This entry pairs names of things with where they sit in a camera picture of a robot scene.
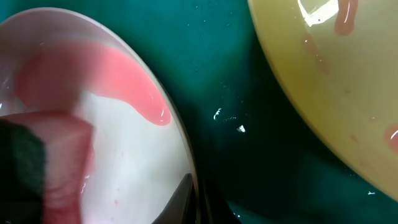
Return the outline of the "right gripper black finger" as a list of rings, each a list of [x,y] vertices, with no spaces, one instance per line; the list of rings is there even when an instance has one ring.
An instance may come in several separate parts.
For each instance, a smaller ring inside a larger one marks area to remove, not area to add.
[[[152,224],[196,224],[195,202],[193,178],[188,173]]]

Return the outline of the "white plate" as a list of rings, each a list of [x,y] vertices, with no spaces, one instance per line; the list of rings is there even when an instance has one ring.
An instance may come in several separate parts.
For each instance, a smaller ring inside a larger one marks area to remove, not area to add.
[[[90,123],[81,223],[152,223],[190,173],[166,92],[138,54],[95,20],[42,7],[1,23],[1,117],[42,111]]]

